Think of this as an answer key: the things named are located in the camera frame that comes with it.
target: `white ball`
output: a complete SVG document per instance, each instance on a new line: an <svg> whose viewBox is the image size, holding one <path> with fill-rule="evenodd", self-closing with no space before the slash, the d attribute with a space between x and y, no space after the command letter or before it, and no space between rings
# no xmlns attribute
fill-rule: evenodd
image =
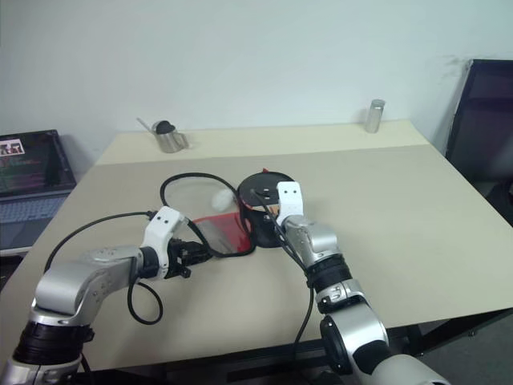
<svg viewBox="0 0 513 385"><path fill-rule="evenodd" d="M227 188L220 190L212 197L212 208L218 213L224 212L235 200L233 192Z"/></svg>

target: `white wall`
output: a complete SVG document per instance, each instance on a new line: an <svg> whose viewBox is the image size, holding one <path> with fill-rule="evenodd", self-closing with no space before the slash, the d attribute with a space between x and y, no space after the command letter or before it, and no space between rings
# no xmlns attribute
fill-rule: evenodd
<svg viewBox="0 0 513 385"><path fill-rule="evenodd" d="M464 63L513 59L511 0L1 0L0 130L77 172L136 116L180 129L410 118L436 144Z"/></svg>

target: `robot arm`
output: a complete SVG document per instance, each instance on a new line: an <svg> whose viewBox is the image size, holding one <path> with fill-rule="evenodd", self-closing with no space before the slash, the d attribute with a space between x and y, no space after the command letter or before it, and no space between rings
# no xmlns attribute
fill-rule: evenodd
<svg viewBox="0 0 513 385"><path fill-rule="evenodd" d="M277 222L303 261L307 285L325 314L321 338L332 369L355 374L364 385L450 385L417 359L392 355L386 329L351 276L334 231L303 216L297 182L280 182L278 193Z"/></svg>
<svg viewBox="0 0 513 385"><path fill-rule="evenodd" d="M190 271L168 254L173 233L186 219L163 207L148 224L143 244L93 250L78 261L52 266L41 278L22 332L2 374L1 384L69 383L83 344L107 295L140 278L153 280Z"/></svg>

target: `laptop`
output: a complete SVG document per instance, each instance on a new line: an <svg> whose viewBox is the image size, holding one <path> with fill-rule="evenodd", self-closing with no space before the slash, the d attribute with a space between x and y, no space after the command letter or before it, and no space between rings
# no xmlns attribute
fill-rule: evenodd
<svg viewBox="0 0 513 385"><path fill-rule="evenodd" d="M0 136L0 250L31 247L75 186L56 130Z"/></svg>

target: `laptop keyboard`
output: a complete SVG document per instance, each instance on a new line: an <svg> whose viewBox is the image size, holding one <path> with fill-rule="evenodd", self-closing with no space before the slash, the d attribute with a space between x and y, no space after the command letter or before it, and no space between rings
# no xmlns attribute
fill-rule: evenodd
<svg viewBox="0 0 513 385"><path fill-rule="evenodd" d="M0 223L53 218L67 197L0 203Z"/></svg>

